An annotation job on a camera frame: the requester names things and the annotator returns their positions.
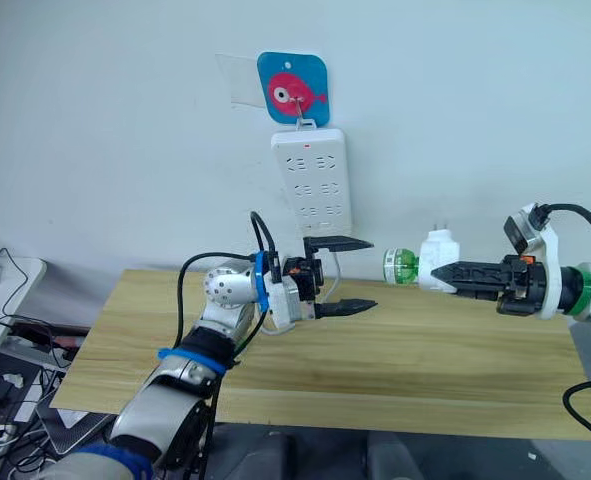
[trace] pink fish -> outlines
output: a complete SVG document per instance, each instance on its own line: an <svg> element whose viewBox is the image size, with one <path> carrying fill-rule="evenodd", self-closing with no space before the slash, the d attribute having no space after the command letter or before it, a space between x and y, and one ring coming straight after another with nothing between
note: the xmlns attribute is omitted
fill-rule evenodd
<svg viewBox="0 0 591 480"><path fill-rule="evenodd" d="M306 112L317 100L326 103L326 95L315 95L301 78L292 73L277 73L268 82L268 94L277 110L285 115L297 116L297 100Z"/></svg>

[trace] green ring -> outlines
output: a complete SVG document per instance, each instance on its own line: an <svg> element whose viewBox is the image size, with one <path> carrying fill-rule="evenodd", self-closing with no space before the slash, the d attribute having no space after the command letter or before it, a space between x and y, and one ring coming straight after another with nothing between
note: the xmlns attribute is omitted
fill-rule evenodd
<svg viewBox="0 0 591 480"><path fill-rule="evenodd" d="M582 293L580 294L575 305L571 307L568 312L564 312L566 315L575 316L584 310L591 303L591 274L580 270L579 268L571 267L573 270L579 272L582 275Z"/></svg>

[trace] white wall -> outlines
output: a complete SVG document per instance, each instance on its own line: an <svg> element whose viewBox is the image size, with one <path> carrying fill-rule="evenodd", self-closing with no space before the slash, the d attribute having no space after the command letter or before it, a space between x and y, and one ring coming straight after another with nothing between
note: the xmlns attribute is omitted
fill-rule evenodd
<svg viewBox="0 0 591 480"><path fill-rule="evenodd" d="M298 251L279 127L231 105L215 60L265 50L328 66L376 244L349 276L436 221L497 260L522 205L591 208L591 1L0 1L0 246L50 266L29 313L90 324L124 268L250 251L251 209ZM563 261L591 260L585 224L555 225Z"/></svg>

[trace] blue strap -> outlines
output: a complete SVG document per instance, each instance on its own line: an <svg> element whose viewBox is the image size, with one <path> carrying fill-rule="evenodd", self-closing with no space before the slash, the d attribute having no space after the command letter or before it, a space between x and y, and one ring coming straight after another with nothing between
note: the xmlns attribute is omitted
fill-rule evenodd
<svg viewBox="0 0 591 480"><path fill-rule="evenodd" d="M255 257L255 288L257 290L257 303L260 312L268 310L268 295L264 288L264 251L257 252Z"/></svg>
<svg viewBox="0 0 591 480"><path fill-rule="evenodd" d="M94 455L112 458L128 468L133 474L133 478L145 478L146 480L153 478L153 465L151 465L148 458L127 450L122 450L113 445L95 443L77 450L77 453L92 453Z"/></svg>
<svg viewBox="0 0 591 480"><path fill-rule="evenodd" d="M226 367L219 362L216 362L212 358L206 357L199 353L191 352L190 350L184 350L183 348L161 348L157 352L157 358L163 360L169 355L175 355L176 357L188 358L189 360L195 360L201 363L205 367L210 368L215 373L224 375L226 373Z"/></svg>

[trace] fish sticker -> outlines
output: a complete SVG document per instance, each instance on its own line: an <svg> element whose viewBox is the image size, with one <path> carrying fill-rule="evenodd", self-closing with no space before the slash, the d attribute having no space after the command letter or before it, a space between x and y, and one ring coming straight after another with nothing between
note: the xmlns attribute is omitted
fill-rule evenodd
<svg viewBox="0 0 591 480"><path fill-rule="evenodd" d="M268 97L277 110L285 115L298 116L297 102L302 113L314 102L326 103L326 94L315 95L304 81L292 73L278 73L268 83Z"/></svg>
<svg viewBox="0 0 591 480"><path fill-rule="evenodd" d="M264 52L257 58L257 73L273 120L285 125L305 120L321 127L330 119L326 65L315 55Z"/></svg>

